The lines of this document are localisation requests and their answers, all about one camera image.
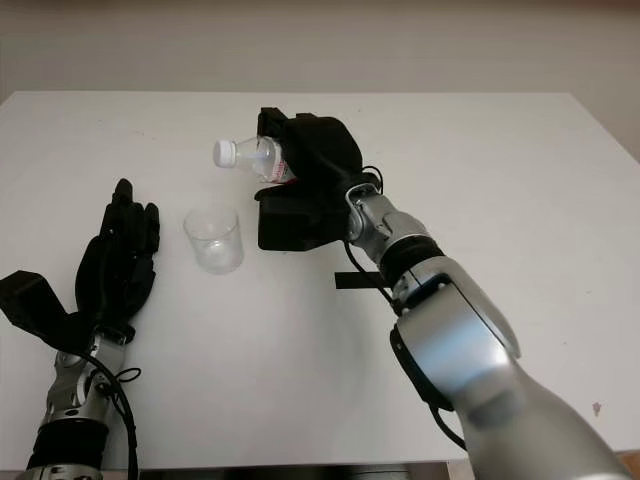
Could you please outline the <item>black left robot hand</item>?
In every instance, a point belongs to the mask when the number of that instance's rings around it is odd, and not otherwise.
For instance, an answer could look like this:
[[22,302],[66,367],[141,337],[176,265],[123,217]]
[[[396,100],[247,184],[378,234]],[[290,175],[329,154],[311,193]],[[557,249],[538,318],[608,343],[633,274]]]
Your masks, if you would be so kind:
[[158,207],[136,202],[131,182],[120,179],[75,280],[79,312],[114,342],[135,336],[131,322],[151,293],[159,243]]

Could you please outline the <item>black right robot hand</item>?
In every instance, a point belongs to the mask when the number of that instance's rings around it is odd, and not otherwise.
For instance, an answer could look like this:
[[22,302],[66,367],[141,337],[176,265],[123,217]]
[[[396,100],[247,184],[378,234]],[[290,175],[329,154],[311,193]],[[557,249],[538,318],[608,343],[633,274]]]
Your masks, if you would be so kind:
[[359,185],[381,189],[380,177],[364,170],[354,137],[334,117],[298,113],[289,118],[275,107],[263,107],[257,134],[280,145],[283,160],[300,183],[332,201]]

